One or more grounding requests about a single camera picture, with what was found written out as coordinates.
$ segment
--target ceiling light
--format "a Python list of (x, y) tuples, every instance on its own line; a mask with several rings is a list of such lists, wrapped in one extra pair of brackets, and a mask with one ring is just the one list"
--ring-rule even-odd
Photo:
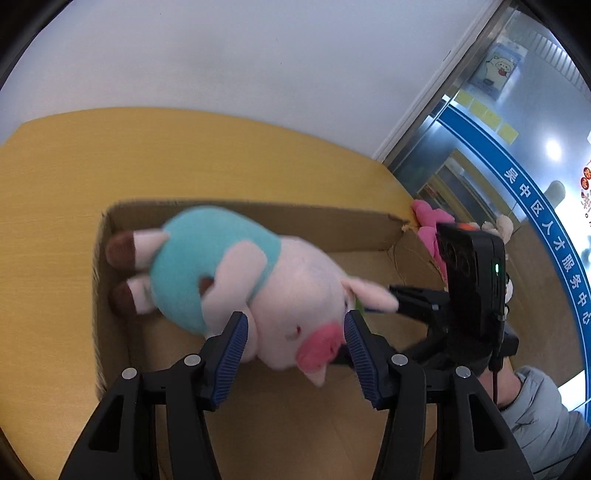
[(556, 140), (550, 140), (546, 143), (546, 153), (554, 161), (558, 161), (562, 158), (562, 149)]

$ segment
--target hand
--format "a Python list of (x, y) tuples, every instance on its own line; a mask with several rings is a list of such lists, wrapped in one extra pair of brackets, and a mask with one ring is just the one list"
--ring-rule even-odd
[[(492, 398), (492, 372), (488, 369), (484, 370), (478, 380)], [(503, 362), (503, 368), (497, 376), (497, 381), (499, 388), (496, 405), (499, 408), (508, 407), (515, 401), (521, 391), (521, 380), (513, 373), (513, 367), (508, 358), (505, 358)]]

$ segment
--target pink snout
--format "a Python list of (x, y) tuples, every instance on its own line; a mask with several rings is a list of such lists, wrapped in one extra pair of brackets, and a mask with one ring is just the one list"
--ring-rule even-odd
[(339, 348), (345, 343), (343, 326), (338, 322), (328, 323), (312, 332), (295, 354), (300, 370), (316, 372), (335, 359)]

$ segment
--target blue gripper pad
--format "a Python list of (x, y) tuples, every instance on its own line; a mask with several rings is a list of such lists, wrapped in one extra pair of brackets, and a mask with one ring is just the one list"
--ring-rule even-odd
[(217, 410), (230, 393), (242, 352), (248, 339), (248, 319), (242, 312), (234, 312), (221, 335), (207, 340), (201, 350), (205, 360), (202, 400), (208, 410)]
[(345, 316), (345, 340), (363, 396), (377, 410), (388, 408), (392, 398), (388, 363), (357, 310)]

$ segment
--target person's arm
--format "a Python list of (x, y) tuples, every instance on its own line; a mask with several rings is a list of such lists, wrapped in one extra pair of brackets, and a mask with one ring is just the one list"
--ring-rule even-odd
[[(485, 370), (478, 380), (492, 398), (492, 372), (488, 369)], [(504, 359), (503, 368), (497, 376), (497, 381), (498, 399), (496, 405), (502, 410), (512, 404), (521, 391), (521, 380), (513, 373), (513, 367), (508, 358)]]
[[(480, 381), (492, 396), (492, 374), (485, 372)], [(536, 368), (513, 372), (505, 362), (499, 372), (499, 408), (533, 472), (566, 459), (541, 471), (537, 479), (558, 477), (589, 431), (584, 417), (562, 405), (554, 382)]]

